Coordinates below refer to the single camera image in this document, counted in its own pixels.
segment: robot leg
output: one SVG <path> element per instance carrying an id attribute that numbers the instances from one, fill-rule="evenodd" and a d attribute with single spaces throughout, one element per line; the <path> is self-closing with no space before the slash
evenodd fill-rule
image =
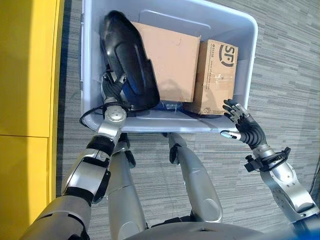
<path id="1" fill-rule="evenodd" d="M 170 162 L 180 164 L 186 192 L 197 222 L 221 223 L 223 210 L 210 177 L 178 133 L 169 133 Z"/>
<path id="2" fill-rule="evenodd" d="M 120 141 L 110 161 L 111 178 L 106 190 L 111 238 L 122 240 L 147 229 L 130 168 L 135 160 L 128 145 Z"/>

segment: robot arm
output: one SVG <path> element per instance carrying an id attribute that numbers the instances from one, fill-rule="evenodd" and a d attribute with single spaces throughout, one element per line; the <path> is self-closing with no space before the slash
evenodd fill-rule
<path id="1" fill-rule="evenodd" d="M 105 118 L 64 179 L 62 196 L 54 199 L 21 237 L 22 240 L 88 240 L 91 204 L 105 195 L 110 157 L 120 138 L 127 113 L 107 107 Z"/>
<path id="2" fill-rule="evenodd" d="M 252 149 L 255 159 L 251 155 L 246 157 L 248 163 L 245 168 L 248 172 L 260 171 L 260 176 L 270 188 L 275 202 L 292 223 L 306 221 L 307 218 L 317 215 L 319 208 L 299 183 L 294 168 L 286 162 L 290 148 L 275 152 L 268 145 L 262 128 L 243 106 L 232 99 L 225 100 L 224 103 L 223 108 L 228 111 L 224 115 L 235 123 L 239 132 L 223 130 L 220 134 L 240 140 Z"/>

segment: logo on box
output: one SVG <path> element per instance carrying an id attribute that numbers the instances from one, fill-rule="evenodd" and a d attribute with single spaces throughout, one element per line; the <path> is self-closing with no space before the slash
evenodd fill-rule
<path id="1" fill-rule="evenodd" d="M 219 49 L 220 62 L 226 67 L 233 67 L 235 60 L 235 48 L 233 46 L 221 45 Z"/>

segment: black plastic object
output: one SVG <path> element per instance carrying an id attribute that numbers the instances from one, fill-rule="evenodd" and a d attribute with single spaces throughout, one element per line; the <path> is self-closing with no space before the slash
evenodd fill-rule
<path id="1" fill-rule="evenodd" d="M 126 76 L 122 90 L 129 111 L 155 107 L 160 101 L 159 91 L 138 30 L 122 12 L 111 11 L 104 18 L 101 37 L 106 66 L 118 80 Z"/>
<path id="2" fill-rule="evenodd" d="M 291 151 L 290 147 L 286 147 L 283 151 L 277 152 L 273 155 L 267 156 L 265 158 L 256 158 L 254 159 L 252 155 L 248 155 L 245 159 L 248 161 L 245 164 L 245 169 L 250 173 L 253 170 L 260 170 L 261 172 L 268 172 L 272 169 L 278 167 L 287 161 L 289 153 Z"/>

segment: black cable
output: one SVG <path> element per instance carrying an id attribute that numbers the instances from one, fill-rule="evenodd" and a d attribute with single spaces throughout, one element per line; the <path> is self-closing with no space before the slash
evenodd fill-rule
<path id="1" fill-rule="evenodd" d="M 79 119 L 80 124 L 82 124 L 83 126 L 85 126 L 85 127 L 87 127 L 87 128 L 90 128 L 88 125 L 86 125 L 86 124 L 84 123 L 84 118 L 85 118 L 86 116 L 88 116 L 89 114 L 93 113 L 93 112 L 96 111 L 96 110 L 99 110 L 99 109 L 103 110 L 103 109 L 105 109 L 105 108 L 107 108 L 107 107 L 110 107 L 110 106 L 120 106 L 120 107 L 122 107 L 126 112 L 128 111 L 128 108 L 127 108 L 125 105 L 123 105 L 122 103 L 119 103 L 119 102 L 116 102 L 116 101 L 107 102 L 107 103 L 102 104 L 102 105 L 100 105 L 100 106 L 94 107 L 94 108 L 90 109 L 89 111 L 86 111 L 86 112 L 80 117 L 80 119 Z"/>
<path id="2" fill-rule="evenodd" d="M 315 182 L 316 182 L 316 179 L 317 179 L 317 175 L 318 175 L 319 170 L 320 170 L 319 161 L 320 161 L 320 155 L 319 155 L 319 158 L 318 158 L 318 163 L 316 164 L 315 173 L 314 173 L 314 177 L 313 177 L 313 180 L 312 180 L 312 183 L 311 183 L 309 194 L 311 194 L 312 190 L 314 189 Z"/>

